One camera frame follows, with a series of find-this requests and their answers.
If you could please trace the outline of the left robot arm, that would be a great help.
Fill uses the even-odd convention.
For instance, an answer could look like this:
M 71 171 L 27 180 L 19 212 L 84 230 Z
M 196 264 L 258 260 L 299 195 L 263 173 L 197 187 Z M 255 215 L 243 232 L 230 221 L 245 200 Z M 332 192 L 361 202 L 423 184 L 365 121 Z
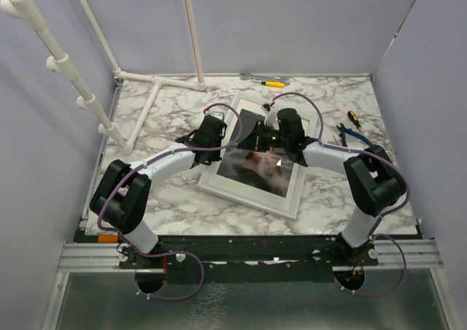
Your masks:
M 114 160 L 107 167 L 90 200 L 90 211 L 137 249 L 136 259 L 142 266 L 154 267 L 161 259 L 158 236 L 144 221 L 151 188 L 199 164 L 219 161 L 226 128 L 223 120 L 207 115 L 198 129 L 152 158 L 131 164 Z

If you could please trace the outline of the sunset landscape photo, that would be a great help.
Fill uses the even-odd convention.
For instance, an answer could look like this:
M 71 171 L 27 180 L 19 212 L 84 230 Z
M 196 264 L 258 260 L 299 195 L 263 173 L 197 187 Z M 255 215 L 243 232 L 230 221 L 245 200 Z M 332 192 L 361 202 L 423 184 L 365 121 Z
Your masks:
M 228 148 L 216 171 L 216 178 L 240 193 L 286 198 L 296 188 L 297 166 L 283 149 L 266 152 Z

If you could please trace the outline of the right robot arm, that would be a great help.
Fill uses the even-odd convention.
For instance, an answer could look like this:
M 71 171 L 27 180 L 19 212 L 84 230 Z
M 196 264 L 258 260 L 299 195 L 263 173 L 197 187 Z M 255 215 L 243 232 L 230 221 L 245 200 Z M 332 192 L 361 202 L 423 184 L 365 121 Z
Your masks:
M 262 108 L 265 118 L 255 123 L 251 133 L 237 147 L 262 153 L 274 147 L 284 150 L 286 156 L 300 166 L 345 175 L 355 210 L 339 234 L 335 256 L 341 264 L 355 263 L 383 211 L 406 193 L 403 178 L 379 145 L 359 150 L 323 144 L 305 135 L 302 119 L 295 109 L 277 111 L 271 104 L 263 104 Z

